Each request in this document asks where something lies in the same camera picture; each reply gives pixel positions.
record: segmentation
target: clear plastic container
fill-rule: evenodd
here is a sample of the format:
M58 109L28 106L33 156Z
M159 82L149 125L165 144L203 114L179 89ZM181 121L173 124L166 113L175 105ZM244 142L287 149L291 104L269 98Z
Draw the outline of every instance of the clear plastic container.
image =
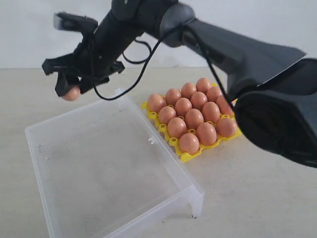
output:
M201 214L203 190L128 96L26 136L51 238L131 238L187 204Z

